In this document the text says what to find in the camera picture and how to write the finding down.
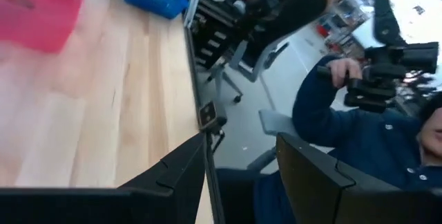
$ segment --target wooden tabletop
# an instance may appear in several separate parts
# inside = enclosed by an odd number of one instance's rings
[[[0,43],[0,116],[0,186],[125,183],[198,132],[182,18],[84,0],[60,54]]]

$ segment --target gray floor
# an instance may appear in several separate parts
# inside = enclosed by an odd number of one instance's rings
[[[309,26],[288,38],[289,47],[276,59],[272,67],[262,74],[261,80],[249,82],[241,74],[227,69],[233,81],[242,89],[241,103],[234,104],[236,93],[223,84],[222,102],[226,107],[228,122],[224,127],[226,138],[215,153],[216,167],[246,169],[260,154],[272,148],[276,139],[262,132],[258,111],[273,109],[291,115],[296,92],[302,80],[314,64],[323,56],[322,38]],[[200,74],[204,84],[207,74]],[[202,86],[203,98],[209,101],[215,96],[213,82]],[[342,109],[342,95],[337,97],[333,107]],[[276,161],[263,172],[277,169]]]

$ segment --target blue jacket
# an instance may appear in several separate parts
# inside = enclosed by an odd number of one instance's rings
[[[336,59],[322,58],[316,66]],[[316,67],[304,79],[293,108],[299,136],[310,143],[335,147],[330,155],[366,174],[406,190],[442,187],[442,167],[422,167],[417,119],[393,111],[334,111],[337,90],[317,78]],[[254,185],[256,223],[295,223],[279,172]]]

